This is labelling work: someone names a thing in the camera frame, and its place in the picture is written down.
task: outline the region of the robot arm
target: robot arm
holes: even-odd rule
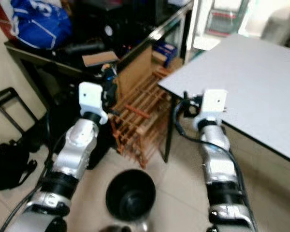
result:
[[[208,232],[256,232],[241,171],[220,126],[226,96],[225,90],[211,89],[189,100],[189,105],[197,105],[199,111],[193,126],[200,133],[200,140],[195,142],[203,143],[209,220],[214,224]]]
[[[97,144],[99,127],[108,120],[102,108],[102,92],[97,84],[83,82],[79,85],[82,118],[67,131],[65,145],[52,170],[9,232],[66,231],[63,217],[70,212],[72,196]]]

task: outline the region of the black bag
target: black bag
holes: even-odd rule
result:
[[[28,163],[29,152],[16,142],[0,144],[0,190],[20,186],[37,167],[37,162]]]

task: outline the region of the black trash bin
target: black trash bin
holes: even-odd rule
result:
[[[106,192],[109,212],[123,221],[145,220],[155,202],[156,188],[148,174],[131,169],[118,174]]]

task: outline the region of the white table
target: white table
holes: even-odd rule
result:
[[[227,90],[223,122],[290,161],[290,49],[234,34],[159,85],[178,97]]]

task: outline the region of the blue bag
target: blue bag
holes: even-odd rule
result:
[[[40,0],[11,0],[14,10],[11,33],[23,43],[52,50],[72,33],[66,11]]]

